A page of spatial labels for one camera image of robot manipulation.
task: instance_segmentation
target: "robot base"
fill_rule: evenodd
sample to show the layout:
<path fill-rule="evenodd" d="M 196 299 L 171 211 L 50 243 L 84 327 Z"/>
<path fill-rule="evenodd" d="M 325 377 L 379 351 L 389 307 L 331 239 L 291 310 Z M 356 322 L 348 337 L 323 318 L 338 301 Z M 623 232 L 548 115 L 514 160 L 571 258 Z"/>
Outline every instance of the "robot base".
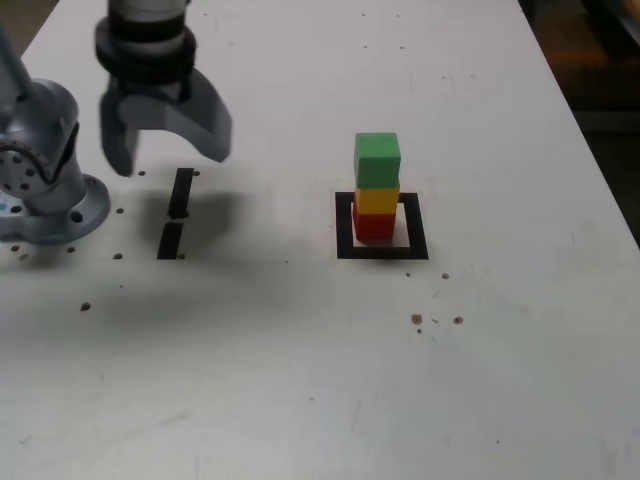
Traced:
<path fill-rule="evenodd" d="M 87 186 L 86 195 L 77 205 L 61 214 L 33 215 L 19 199 L 6 196 L 0 210 L 0 240 L 58 245 L 93 232 L 109 215 L 111 201 L 107 187 L 100 180 L 91 175 L 83 175 L 83 178 Z"/>

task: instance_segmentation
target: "stacked cubes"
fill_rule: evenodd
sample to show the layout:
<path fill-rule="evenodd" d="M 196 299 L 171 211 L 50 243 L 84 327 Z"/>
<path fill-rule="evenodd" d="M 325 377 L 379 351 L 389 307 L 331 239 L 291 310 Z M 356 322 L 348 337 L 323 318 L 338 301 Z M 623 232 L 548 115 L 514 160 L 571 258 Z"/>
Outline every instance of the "stacked cubes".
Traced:
<path fill-rule="evenodd" d="M 400 195 L 400 161 L 395 133 L 356 135 L 353 225 L 361 242 L 393 237 Z"/>

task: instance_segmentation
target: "white table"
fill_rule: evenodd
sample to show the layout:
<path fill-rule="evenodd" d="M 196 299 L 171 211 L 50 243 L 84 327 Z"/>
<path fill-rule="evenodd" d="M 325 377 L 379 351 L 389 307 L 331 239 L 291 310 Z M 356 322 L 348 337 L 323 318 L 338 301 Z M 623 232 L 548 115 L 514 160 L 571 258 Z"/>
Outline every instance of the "white table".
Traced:
<path fill-rule="evenodd" d="M 60 2 L 24 56 L 114 211 L 74 253 L 0 246 L 0 477 L 638 478 L 640 256 L 517 2 L 195 1 L 233 155 L 150 133 L 129 179 L 105 11 Z M 336 259 L 367 131 L 398 133 L 428 261 Z M 157 261 L 178 167 L 186 259 Z"/>

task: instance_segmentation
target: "yellow cube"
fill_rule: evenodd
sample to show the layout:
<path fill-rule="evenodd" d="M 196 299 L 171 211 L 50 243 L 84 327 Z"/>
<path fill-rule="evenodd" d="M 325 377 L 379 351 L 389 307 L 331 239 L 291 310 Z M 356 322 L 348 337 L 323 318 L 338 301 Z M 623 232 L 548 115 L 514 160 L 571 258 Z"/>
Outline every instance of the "yellow cube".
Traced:
<path fill-rule="evenodd" d="M 400 184 L 396 188 L 357 188 L 358 213 L 364 215 L 389 215 L 396 213 Z"/>

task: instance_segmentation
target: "green cube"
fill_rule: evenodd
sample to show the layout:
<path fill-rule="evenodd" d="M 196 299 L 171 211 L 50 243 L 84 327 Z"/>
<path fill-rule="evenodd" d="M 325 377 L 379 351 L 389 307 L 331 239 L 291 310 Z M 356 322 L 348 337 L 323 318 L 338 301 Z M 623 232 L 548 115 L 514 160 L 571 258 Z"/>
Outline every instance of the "green cube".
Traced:
<path fill-rule="evenodd" d="M 356 135 L 356 188 L 395 188 L 400 174 L 400 146 L 395 133 Z"/>

